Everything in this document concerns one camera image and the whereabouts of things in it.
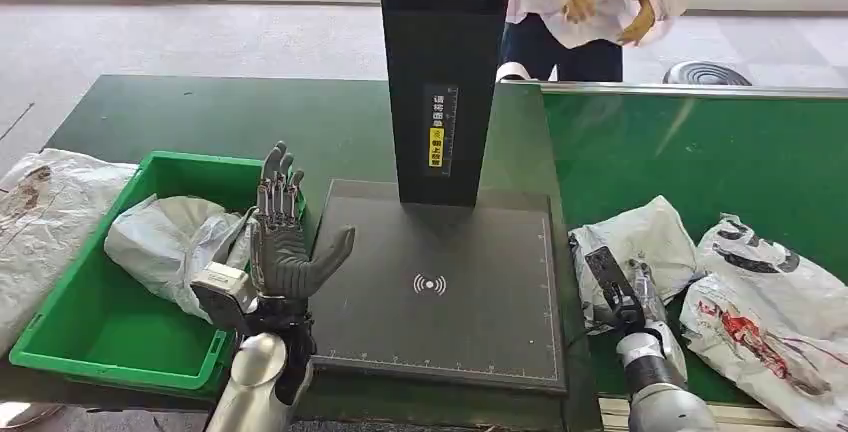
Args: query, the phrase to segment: printed plastic bag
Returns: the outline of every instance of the printed plastic bag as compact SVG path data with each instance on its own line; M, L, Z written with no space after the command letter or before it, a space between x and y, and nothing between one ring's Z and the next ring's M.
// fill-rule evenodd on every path
M848 288L733 215L701 239L698 268L689 349L795 426L848 430Z
M191 281L212 261L244 269L247 220L208 200L151 195L115 219L103 247L152 294L211 323Z
M18 340L136 166L44 149L0 180L0 355Z
M612 318L603 291L585 259L586 254L603 246L609 247L631 284L635 277L628 261L646 263L664 303L696 278L695 244L683 228L677 210L661 195L638 209L575 229L571 243L587 327Z

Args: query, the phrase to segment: black scanning platform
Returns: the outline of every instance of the black scanning platform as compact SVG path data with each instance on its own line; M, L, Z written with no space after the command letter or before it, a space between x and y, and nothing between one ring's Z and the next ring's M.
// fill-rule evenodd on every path
M315 250L347 224L353 253L310 301L319 368L565 392L547 196L403 204L334 180Z

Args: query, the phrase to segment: green plastic crate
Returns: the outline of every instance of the green plastic crate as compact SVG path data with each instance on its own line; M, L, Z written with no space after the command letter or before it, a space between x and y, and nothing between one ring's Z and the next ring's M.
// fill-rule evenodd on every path
M202 197L245 212L257 160L153 152L24 329L9 360L85 382L211 396L232 360L233 332L217 330L148 292L103 251L110 224L151 194Z

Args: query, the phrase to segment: cable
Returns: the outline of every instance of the cable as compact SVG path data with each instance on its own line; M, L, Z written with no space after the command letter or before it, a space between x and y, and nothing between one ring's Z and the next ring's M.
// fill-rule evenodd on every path
M588 329L585 329L583 332L580 332L579 334L577 334L577 337L571 339L571 341L565 346L564 352L568 352L574 344L576 344L577 342L580 342L580 340L583 339L584 337L586 337L587 335L591 334L592 332L594 332L596 330L599 330L602 327L606 327L606 326L612 327L613 329L618 328L617 324L612 324L612 323L609 323L609 322L601 322L600 324L595 324L595 325L589 327Z

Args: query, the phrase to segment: yellow label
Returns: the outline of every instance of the yellow label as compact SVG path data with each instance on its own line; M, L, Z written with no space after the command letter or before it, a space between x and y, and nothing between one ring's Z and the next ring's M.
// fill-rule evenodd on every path
M430 127L430 151L428 154L430 167L442 166L444 138L445 129L442 127Z

